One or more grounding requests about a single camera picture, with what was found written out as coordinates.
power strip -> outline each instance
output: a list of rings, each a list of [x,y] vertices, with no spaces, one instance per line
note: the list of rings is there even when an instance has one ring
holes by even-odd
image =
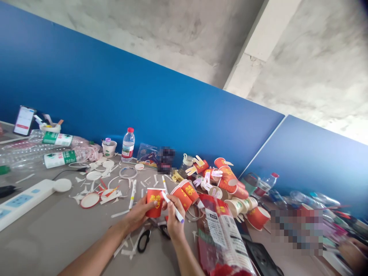
[[[0,231],[54,193],[55,181],[45,179],[0,205]]]

blue wall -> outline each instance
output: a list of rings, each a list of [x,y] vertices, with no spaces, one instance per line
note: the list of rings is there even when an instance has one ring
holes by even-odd
[[[176,164],[184,152],[222,156],[237,175],[284,117],[3,2],[0,91],[0,120],[14,123],[25,105],[94,141],[120,142],[134,127],[136,151],[141,142],[170,146]]]
[[[275,188],[321,192],[367,217],[368,146],[288,116],[246,173],[280,175]]]

black scissors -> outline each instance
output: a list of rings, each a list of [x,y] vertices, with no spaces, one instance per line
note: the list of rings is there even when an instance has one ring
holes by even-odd
[[[167,227],[166,224],[157,225],[157,223],[154,220],[152,220],[150,218],[148,220],[150,221],[151,226],[146,231],[144,231],[143,234],[139,237],[138,248],[137,248],[139,253],[143,253],[146,250],[147,244],[150,241],[150,235],[151,235],[151,232],[152,232],[153,228],[158,228],[158,230],[160,230],[161,234],[165,238],[167,238],[168,240],[171,240],[170,236],[169,236],[169,232],[168,232],[168,227]],[[143,248],[141,247],[141,241],[142,240],[145,240]]]

smartphone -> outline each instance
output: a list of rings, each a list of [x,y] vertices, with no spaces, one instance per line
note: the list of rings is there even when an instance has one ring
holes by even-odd
[[[21,136],[28,136],[31,132],[31,124],[35,119],[33,115],[36,114],[36,112],[36,109],[21,105],[13,133]]]

red plastic bag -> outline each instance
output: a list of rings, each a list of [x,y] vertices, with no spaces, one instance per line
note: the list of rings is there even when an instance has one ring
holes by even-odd
[[[199,195],[205,215],[197,221],[198,256],[210,276],[256,276],[237,225],[225,202]]]

